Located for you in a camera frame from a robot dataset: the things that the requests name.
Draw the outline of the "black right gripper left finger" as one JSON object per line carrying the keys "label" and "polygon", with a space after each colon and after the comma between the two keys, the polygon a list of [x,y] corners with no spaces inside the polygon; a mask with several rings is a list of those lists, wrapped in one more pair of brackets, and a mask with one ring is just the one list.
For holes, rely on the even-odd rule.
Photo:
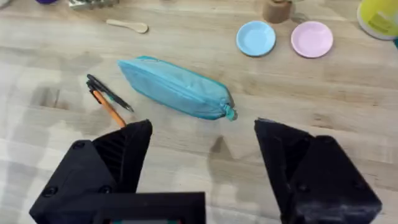
{"label": "black right gripper left finger", "polygon": [[75,141],[29,214],[36,223],[93,223],[103,197],[136,192],[152,135],[146,119]]}

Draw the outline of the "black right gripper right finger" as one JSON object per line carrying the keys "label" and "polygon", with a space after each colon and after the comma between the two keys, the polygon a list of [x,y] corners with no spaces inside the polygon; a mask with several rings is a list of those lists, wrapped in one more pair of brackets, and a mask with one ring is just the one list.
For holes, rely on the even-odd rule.
{"label": "black right gripper right finger", "polygon": [[335,138],[262,118],[254,130],[282,223],[371,223],[382,210]]}

